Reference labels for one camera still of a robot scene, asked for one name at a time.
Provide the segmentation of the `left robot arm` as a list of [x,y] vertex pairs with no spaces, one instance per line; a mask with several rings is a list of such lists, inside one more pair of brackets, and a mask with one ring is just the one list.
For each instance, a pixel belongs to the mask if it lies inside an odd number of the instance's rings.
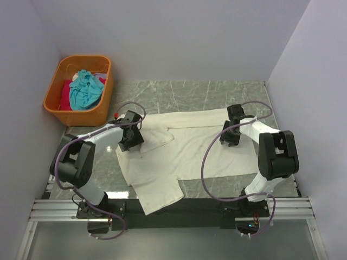
[[49,168],[50,174],[59,184],[71,184],[71,188],[83,199],[105,211],[108,195],[91,181],[94,156],[111,144],[122,152],[142,144],[144,139],[140,128],[143,120],[141,115],[128,110],[124,117],[112,120],[88,134],[64,135]]

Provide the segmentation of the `teal t shirt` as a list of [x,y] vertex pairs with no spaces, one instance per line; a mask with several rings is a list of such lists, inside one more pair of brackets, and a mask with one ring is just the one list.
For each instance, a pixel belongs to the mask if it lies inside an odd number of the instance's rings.
[[94,108],[101,100],[105,84],[90,71],[80,70],[69,84],[69,103],[73,111]]

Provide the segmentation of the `lavender cloth in basket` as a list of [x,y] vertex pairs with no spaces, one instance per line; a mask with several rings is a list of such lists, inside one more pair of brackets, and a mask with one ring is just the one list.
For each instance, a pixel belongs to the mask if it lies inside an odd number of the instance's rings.
[[107,73],[94,73],[93,76],[96,77],[97,79],[99,78],[107,79]]

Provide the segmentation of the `orange plastic basket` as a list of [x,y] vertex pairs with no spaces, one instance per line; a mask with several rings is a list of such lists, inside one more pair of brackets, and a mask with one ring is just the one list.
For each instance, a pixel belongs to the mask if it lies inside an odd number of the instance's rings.
[[[89,110],[61,110],[60,100],[65,81],[70,80],[82,69],[91,73],[106,74],[100,102]],[[57,66],[44,98],[43,107],[66,126],[101,126],[107,121],[113,86],[112,62],[108,57],[103,55],[67,56]]]

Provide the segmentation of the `aluminium frame rail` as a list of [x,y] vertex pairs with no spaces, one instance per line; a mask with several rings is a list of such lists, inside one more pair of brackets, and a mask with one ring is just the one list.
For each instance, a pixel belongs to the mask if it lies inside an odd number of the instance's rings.
[[[34,201],[28,224],[22,239],[17,259],[27,259],[34,239],[34,234],[39,222],[105,222],[111,223],[110,217],[78,219],[77,214],[80,207],[71,200],[50,200],[54,178],[50,177],[47,188],[42,199]],[[312,239],[314,251],[318,259],[328,259],[324,243],[318,230],[318,225],[308,197],[280,197],[276,198],[274,220],[305,220]]]

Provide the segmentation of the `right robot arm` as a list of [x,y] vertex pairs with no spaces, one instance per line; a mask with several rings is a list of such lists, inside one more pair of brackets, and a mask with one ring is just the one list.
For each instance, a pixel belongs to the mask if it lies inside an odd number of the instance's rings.
[[265,125],[252,115],[246,115],[241,104],[227,107],[228,120],[220,143],[238,146],[241,135],[258,144],[258,173],[240,196],[250,195],[236,202],[235,210],[242,216],[252,216],[261,210],[266,195],[284,179],[299,170],[294,134]]

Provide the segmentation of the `black base beam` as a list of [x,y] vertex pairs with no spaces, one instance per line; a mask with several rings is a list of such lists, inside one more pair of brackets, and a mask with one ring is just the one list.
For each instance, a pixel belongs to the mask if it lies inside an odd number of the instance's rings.
[[145,215],[139,199],[109,199],[104,210],[121,217],[127,229],[235,229],[237,219],[256,220],[271,215],[265,200],[251,203],[247,199],[223,203],[211,198],[188,198],[149,215]]

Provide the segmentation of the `white t shirt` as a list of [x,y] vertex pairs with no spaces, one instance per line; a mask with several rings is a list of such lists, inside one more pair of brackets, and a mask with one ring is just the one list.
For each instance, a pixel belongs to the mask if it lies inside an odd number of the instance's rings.
[[147,115],[140,130],[144,142],[125,152],[117,148],[122,174],[146,215],[184,197],[179,180],[258,171],[253,142],[244,135],[236,147],[214,144],[201,170],[208,146],[227,119],[226,109]]

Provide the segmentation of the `red t shirt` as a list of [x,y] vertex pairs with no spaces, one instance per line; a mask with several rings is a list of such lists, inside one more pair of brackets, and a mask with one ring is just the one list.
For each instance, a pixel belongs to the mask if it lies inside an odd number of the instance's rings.
[[66,80],[64,82],[63,85],[63,89],[61,92],[61,98],[60,98],[60,110],[62,111],[72,111],[71,107],[70,107],[70,103],[69,103],[69,84],[72,82],[72,80]]

